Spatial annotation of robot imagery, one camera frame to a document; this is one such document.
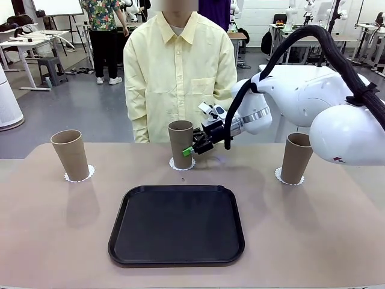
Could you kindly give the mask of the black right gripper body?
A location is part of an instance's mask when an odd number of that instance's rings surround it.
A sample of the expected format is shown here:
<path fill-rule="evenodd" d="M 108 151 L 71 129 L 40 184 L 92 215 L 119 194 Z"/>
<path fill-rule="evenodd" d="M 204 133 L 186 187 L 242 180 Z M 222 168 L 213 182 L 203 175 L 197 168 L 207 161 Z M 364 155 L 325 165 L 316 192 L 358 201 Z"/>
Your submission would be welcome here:
<path fill-rule="evenodd" d="M 203 139 L 208 142 L 225 141 L 224 122 L 221 119 L 216 119 L 213 122 L 205 120 L 202 122 L 204 132 Z"/>

